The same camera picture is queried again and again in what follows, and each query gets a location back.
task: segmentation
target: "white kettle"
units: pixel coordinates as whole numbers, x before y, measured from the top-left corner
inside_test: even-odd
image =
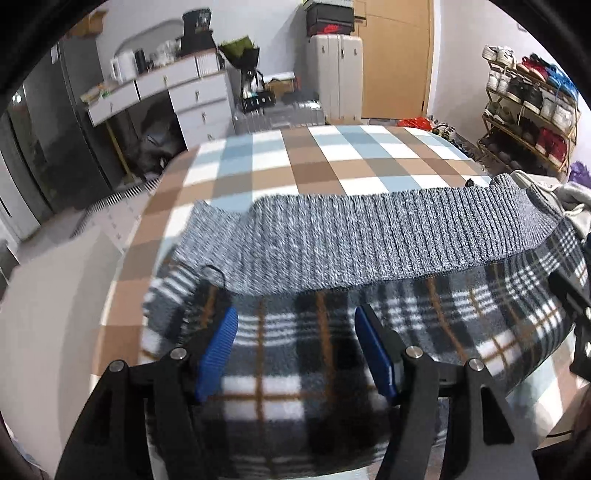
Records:
[[[119,83],[128,82],[138,76],[138,66],[133,51],[125,50],[111,59],[111,76]]]

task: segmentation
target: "red sneaker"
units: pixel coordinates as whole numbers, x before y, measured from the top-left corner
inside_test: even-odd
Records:
[[[556,135],[554,132],[548,131],[548,133],[552,135],[554,142],[548,158],[554,165],[561,167],[566,157],[566,142],[564,141],[564,138]]]
[[[535,149],[542,155],[547,155],[554,146],[552,132],[547,128],[540,128],[540,134],[538,135],[538,141],[535,143]]]
[[[521,63],[517,64],[517,70],[524,73],[529,73],[536,77],[539,81],[545,82],[548,80],[548,72],[540,63],[533,61],[529,57],[523,57]]]

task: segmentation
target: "shoe box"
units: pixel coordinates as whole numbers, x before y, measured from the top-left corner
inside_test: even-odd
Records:
[[[350,35],[355,29],[355,14],[352,7],[330,3],[307,2],[306,33],[308,37],[318,34]]]

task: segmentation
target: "black and white plaid fabric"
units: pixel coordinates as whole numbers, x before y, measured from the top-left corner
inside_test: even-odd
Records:
[[[505,391],[570,331],[547,276],[561,268],[588,288],[580,242],[566,219],[538,247],[463,271],[293,295],[232,294],[182,265],[160,282],[192,291],[168,304],[161,353],[233,305],[239,328],[219,391],[202,407],[207,447],[221,476],[288,478],[355,469],[389,441],[387,405],[355,336],[356,306],[370,303],[407,345],[462,364],[482,358]],[[157,305],[147,303],[148,310]],[[439,435],[446,428],[441,404]]]

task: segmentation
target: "black box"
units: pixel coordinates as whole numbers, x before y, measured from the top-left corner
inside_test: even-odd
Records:
[[[192,35],[197,32],[209,30],[209,23],[212,19],[212,11],[209,8],[192,10],[183,15],[183,33]]]
[[[243,98],[241,103],[242,111],[248,113],[259,108],[275,105],[275,95],[273,95],[273,92],[268,91],[257,92],[252,97]]]
[[[194,34],[183,35],[181,37],[181,56],[189,55],[203,50],[210,50],[216,48],[216,43],[213,41],[212,30],[197,32]]]
[[[309,37],[319,33],[349,35],[353,30],[355,30],[355,13],[352,8],[314,4],[306,11],[306,32]]]

